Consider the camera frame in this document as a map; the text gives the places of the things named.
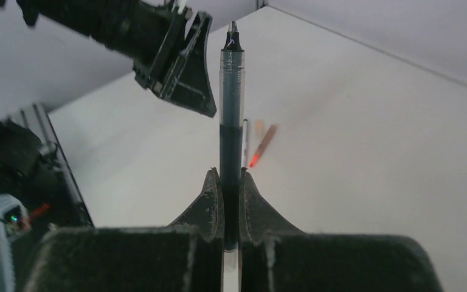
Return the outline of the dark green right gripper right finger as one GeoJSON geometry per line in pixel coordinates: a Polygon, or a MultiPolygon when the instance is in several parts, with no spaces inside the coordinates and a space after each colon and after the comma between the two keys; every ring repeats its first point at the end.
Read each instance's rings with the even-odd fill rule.
{"type": "Polygon", "coordinates": [[[241,172],[241,291],[441,291],[421,245],[403,235],[312,234],[290,223],[241,172]]]}

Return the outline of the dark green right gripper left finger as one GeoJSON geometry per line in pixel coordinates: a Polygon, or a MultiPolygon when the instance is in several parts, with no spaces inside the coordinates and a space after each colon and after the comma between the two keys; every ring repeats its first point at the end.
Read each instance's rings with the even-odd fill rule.
{"type": "Polygon", "coordinates": [[[216,169],[169,225],[58,228],[22,274],[23,291],[221,291],[224,207],[216,169]]]}

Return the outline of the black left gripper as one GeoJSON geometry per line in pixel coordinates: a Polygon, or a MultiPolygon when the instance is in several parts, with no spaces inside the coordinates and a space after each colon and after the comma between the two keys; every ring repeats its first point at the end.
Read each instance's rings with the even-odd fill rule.
{"type": "Polygon", "coordinates": [[[160,99],[214,117],[216,104],[207,71],[212,16],[198,12],[184,37],[185,25],[193,15],[186,1],[131,4],[142,45],[133,63],[135,81],[160,99]]]}

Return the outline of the black pen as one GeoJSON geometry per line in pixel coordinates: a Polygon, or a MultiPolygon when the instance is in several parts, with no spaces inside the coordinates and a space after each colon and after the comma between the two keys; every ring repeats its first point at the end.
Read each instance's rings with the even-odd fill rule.
{"type": "Polygon", "coordinates": [[[231,21],[220,52],[220,183],[224,199],[224,251],[238,247],[238,196],[244,119],[244,49],[231,21]]]}

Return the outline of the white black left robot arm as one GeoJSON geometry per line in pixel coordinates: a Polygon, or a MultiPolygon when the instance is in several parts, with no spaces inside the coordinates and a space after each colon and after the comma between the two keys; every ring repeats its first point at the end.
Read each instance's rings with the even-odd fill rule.
{"type": "MultiPolygon", "coordinates": [[[[25,23],[55,21],[133,60],[157,98],[213,117],[212,16],[168,1],[19,1],[25,23]]],[[[221,291],[223,207],[216,170],[166,228],[96,229],[48,117],[0,120],[2,263],[11,291],[221,291]]]]}

